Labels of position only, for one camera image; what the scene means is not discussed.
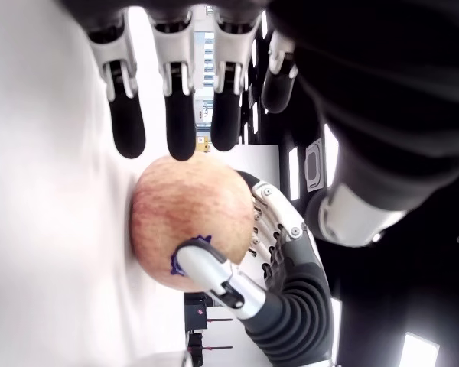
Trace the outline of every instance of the robotic hand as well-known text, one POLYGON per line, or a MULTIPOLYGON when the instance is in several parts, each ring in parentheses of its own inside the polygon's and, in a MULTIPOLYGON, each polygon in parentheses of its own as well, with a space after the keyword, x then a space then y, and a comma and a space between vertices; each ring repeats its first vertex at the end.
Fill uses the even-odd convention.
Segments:
MULTIPOLYGON (((191 7, 198 0, 62 2, 90 40, 100 75, 107 85, 114 142, 127 158, 138 157, 146 142, 127 7, 140 5, 146 9, 163 78, 168 149, 180 161, 189 159, 196 144, 191 7)), ((216 67, 211 138, 217 149, 228 151, 239 137, 239 101, 263 8, 249 0, 212 3, 216 6, 213 16, 216 67)))
POLYGON ((330 360, 333 315, 330 289, 313 235, 284 195, 269 183, 239 172, 255 200, 253 247, 267 290, 248 279, 204 239, 182 243, 176 267, 243 323, 275 367, 300 367, 330 360), (274 244, 266 251, 263 244, 274 244))

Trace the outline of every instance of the black sleeve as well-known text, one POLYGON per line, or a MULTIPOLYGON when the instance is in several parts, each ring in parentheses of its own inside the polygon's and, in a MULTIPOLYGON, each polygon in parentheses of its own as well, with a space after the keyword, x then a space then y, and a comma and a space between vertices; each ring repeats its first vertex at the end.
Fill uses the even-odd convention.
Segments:
POLYGON ((430 189, 459 176, 459 0, 286 0, 269 13, 340 146, 430 189))

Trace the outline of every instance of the apple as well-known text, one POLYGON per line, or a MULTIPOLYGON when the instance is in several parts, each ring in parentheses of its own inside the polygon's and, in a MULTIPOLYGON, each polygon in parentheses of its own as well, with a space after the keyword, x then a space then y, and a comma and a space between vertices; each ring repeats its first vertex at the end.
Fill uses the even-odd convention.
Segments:
POLYGON ((172 256, 184 241, 210 236, 210 244, 239 264, 252 239, 253 202, 230 166, 196 152, 188 161, 157 159, 141 175, 132 198, 135 256, 159 283, 186 292, 202 289, 172 274, 172 256))

